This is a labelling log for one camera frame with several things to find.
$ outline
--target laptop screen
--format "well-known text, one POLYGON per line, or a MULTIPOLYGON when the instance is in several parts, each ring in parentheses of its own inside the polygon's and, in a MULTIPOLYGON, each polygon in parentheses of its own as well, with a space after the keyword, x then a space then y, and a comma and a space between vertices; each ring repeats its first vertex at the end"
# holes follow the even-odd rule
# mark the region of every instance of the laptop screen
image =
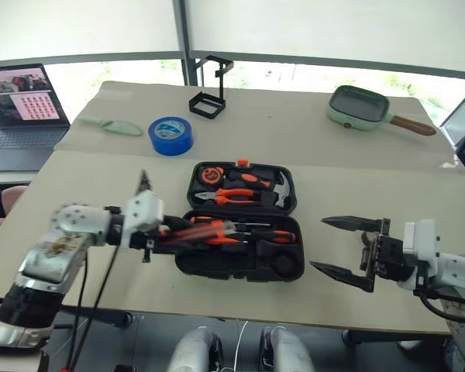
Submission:
POLYGON ((0 67, 0 129, 69 126, 43 65, 0 67))

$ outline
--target laptop keyboard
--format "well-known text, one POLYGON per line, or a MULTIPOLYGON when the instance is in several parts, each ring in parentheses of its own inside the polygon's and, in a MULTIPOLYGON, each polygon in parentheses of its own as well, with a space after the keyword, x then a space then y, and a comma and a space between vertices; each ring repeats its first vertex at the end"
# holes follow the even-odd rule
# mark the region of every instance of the laptop keyboard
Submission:
POLYGON ((52 148, 66 133, 65 130, 0 131, 0 149, 52 148))

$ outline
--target floor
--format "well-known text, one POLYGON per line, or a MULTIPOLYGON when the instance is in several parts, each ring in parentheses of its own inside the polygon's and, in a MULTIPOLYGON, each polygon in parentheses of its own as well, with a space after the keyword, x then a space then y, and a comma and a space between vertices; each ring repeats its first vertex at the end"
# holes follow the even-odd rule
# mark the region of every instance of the floor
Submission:
MULTIPOLYGON (((129 364, 138 372, 165 372, 178 340, 189 330, 208 326, 222 340, 225 367, 234 364, 234 353, 243 321, 210 319, 198 316, 134 313, 127 329, 93 322, 77 371, 113 371, 117 364, 129 364)), ((60 313, 56 322, 72 322, 60 313)), ((85 327, 82 319, 81 329, 85 327)), ((257 371, 260 332, 267 323, 250 322, 240 343, 238 371, 257 371)), ((425 345, 414 353, 403 353, 395 343, 367 343, 346 347, 338 329, 287 325, 310 351, 317 372, 398 372, 441 371, 438 345, 425 345)), ((50 355, 49 371, 64 366, 71 331, 55 330, 45 350, 50 355)))

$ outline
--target frying pan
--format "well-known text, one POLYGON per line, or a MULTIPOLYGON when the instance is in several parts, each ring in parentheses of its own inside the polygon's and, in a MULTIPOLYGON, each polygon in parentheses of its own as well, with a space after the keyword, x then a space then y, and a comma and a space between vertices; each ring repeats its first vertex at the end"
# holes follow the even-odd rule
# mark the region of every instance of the frying pan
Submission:
POLYGON ((334 91, 327 116, 345 128, 372 130, 389 122, 423 136, 436 134, 432 126, 389 112, 389 100, 383 95, 352 85, 341 85, 334 91))

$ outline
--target black phone stand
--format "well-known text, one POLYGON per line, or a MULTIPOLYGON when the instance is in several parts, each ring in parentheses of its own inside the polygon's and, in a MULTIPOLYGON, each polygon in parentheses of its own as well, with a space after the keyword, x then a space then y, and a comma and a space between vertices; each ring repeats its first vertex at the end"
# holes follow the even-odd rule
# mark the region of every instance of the black phone stand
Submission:
POLYGON ((215 77, 219 78, 219 96, 215 97, 214 95, 209 95, 203 93, 202 91, 198 93, 195 97, 189 100, 189 111, 194 112, 200 116, 203 116, 207 119, 214 119, 223 109, 226 108, 226 100, 224 99, 224 75, 227 71, 231 70, 234 67, 234 61, 225 60, 224 58, 207 56, 200 60, 195 66, 194 69, 197 70, 203 66, 208 61, 213 60, 219 64, 219 69, 215 72, 215 77), (199 109, 197 104, 203 103, 215 108, 214 112, 206 112, 199 109))

